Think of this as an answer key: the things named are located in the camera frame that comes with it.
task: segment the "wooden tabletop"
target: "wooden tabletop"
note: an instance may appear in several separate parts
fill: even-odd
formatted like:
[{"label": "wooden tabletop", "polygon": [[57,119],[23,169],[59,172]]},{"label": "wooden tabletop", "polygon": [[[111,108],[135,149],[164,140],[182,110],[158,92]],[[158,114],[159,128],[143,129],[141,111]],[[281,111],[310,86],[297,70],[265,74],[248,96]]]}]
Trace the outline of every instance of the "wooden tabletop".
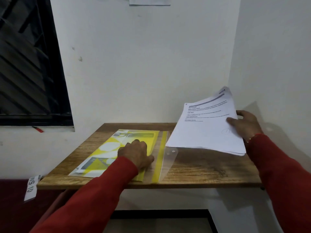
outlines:
[{"label": "wooden tabletop", "polygon": [[[68,176],[118,129],[172,132],[176,123],[106,123],[65,158],[37,185],[38,189],[78,189],[91,178]],[[128,189],[261,187],[258,171],[245,156],[206,149],[178,148],[167,176],[158,184],[131,182]]]}]

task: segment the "window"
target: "window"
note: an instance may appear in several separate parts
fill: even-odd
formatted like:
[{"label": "window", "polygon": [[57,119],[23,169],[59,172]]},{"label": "window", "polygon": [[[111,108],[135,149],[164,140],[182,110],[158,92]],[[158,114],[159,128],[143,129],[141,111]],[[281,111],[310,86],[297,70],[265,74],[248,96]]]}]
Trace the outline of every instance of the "window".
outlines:
[{"label": "window", "polygon": [[50,0],[0,0],[0,125],[73,126]]}]

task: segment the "red sleeve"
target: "red sleeve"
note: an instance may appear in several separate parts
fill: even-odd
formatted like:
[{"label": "red sleeve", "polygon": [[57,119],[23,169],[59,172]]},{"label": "red sleeve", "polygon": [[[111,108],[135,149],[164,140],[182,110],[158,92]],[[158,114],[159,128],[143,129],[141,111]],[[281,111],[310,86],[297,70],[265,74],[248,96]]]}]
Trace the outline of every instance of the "red sleeve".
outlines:
[{"label": "red sleeve", "polygon": [[31,233],[102,233],[121,192],[137,174],[137,167],[129,159],[117,158]]},{"label": "red sleeve", "polygon": [[265,135],[250,140],[247,154],[259,170],[284,233],[310,233],[311,174]]}]

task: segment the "bracelet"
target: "bracelet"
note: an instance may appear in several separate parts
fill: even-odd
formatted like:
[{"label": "bracelet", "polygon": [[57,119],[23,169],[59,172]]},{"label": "bracelet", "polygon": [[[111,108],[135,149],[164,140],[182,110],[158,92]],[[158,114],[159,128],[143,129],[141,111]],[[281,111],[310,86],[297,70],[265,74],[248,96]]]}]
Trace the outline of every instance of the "bracelet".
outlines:
[{"label": "bracelet", "polygon": [[266,136],[265,134],[263,133],[256,133],[254,136],[252,136],[246,143],[249,143],[251,141],[251,139],[253,139],[255,136],[258,136],[258,135],[264,135]]}]

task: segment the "hand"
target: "hand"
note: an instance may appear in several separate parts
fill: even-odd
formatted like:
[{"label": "hand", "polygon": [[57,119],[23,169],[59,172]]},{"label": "hand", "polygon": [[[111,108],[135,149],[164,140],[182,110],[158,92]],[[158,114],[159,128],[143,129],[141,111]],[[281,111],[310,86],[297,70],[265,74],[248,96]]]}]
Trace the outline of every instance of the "hand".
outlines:
[{"label": "hand", "polygon": [[245,141],[248,141],[256,134],[263,134],[254,114],[244,110],[237,110],[236,114],[243,116],[243,119],[227,118],[227,122],[236,129],[237,133],[243,137]]},{"label": "hand", "polygon": [[147,156],[147,144],[144,141],[134,140],[118,150],[118,157],[126,157],[132,161],[138,170],[148,167],[155,158]]}]

